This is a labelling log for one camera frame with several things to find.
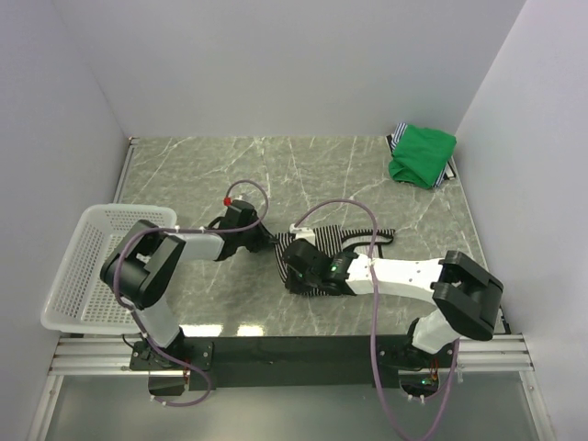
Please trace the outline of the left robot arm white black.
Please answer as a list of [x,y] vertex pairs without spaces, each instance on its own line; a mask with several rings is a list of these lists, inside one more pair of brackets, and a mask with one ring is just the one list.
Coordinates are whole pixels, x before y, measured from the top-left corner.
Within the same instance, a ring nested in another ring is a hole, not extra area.
[[224,215],[195,230],[163,228],[138,220],[102,265],[100,279],[153,342],[153,361],[171,369],[184,356],[185,335],[165,298],[178,264],[221,262],[242,247],[259,253],[275,242],[254,206],[241,200],[230,202]]

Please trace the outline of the black white striped tank top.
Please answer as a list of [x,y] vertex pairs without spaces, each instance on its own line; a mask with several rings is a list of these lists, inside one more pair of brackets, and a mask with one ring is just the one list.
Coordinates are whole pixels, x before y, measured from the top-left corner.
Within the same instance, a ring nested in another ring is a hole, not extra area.
[[[338,225],[331,225],[313,229],[316,235],[315,246],[330,257],[342,251],[353,251],[354,257],[364,254],[372,238],[375,238],[375,256],[383,256],[382,247],[393,243],[396,231],[393,229],[344,229]],[[281,281],[286,280],[286,266],[282,261],[282,255],[286,248],[295,241],[295,236],[289,232],[277,235],[275,243],[275,258],[277,270]]]

